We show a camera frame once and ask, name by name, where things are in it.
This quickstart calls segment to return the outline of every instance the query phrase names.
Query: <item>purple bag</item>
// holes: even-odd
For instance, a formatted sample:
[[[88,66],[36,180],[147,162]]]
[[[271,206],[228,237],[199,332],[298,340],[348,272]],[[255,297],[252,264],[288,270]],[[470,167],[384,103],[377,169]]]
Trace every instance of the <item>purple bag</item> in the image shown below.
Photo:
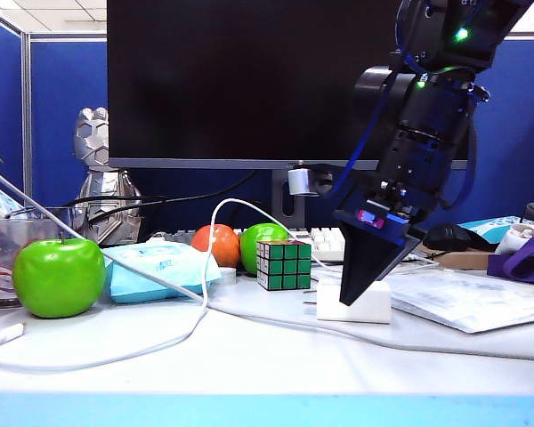
[[[534,283],[534,237],[512,255],[490,255],[487,274]]]

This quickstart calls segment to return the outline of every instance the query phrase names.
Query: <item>rubik's cube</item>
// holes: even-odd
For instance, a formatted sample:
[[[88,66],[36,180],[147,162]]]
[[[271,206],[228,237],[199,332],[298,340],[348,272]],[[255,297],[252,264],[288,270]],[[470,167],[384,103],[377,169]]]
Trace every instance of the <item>rubik's cube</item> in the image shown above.
[[[268,291],[311,288],[311,245],[294,240],[257,242],[257,282]]]

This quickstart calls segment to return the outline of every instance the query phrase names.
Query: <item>blue cubicle wall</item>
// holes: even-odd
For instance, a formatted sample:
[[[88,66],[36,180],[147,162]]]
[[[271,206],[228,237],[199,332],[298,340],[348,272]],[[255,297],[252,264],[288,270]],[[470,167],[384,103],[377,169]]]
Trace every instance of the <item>blue cubicle wall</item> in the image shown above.
[[[0,164],[3,173],[22,187],[22,103],[20,36],[0,26]]]
[[[107,105],[105,72],[104,42],[32,43],[34,193],[47,205],[74,198],[85,178],[84,167],[71,153],[71,132],[81,108]],[[505,41],[494,68],[479,81],[493,97],[476,113],[479,160],[473,192],[462,206],[435,212],[425,225],[521,214],[526,203],[534,201],[534,40]],[[145,169],[133,170],[132,177],[143,194],[184,197],[228,186],[246,173]],[[449,195],[457,194],[463,176],[463,171],[453,171]],[[261,171],[231,194],[269,207],[270,186],[270,174]],[[196,228],[209,220],[219,200],[221,197],[169,206],[152,226],[160,230]],[[336,203],[308,200],[307,227],[332,225]],[[220,219],[233,220],[235,227],[259,221],[259,217],[234,211]]]

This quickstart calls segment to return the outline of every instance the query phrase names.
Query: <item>white foam block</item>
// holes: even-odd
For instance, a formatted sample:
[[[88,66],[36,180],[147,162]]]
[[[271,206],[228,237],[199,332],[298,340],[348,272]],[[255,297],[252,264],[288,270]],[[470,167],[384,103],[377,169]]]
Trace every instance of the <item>white foam block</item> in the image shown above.
[[[390,323],[392,296],[390,286],[376,281],[351,306],[338,301],[340,280],[323,278],[317,284],[317,319],[346,322]]]

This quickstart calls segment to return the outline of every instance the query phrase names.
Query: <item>computer mouse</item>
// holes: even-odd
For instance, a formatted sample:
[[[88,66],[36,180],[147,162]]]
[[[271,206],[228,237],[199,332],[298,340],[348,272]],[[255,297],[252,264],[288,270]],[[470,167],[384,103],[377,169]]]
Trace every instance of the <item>computer mouse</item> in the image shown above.
[[[456,224],[444,222],[435,225],[427,231],[424,245],[438,251],[465,251],[472,244],[467,230]]]

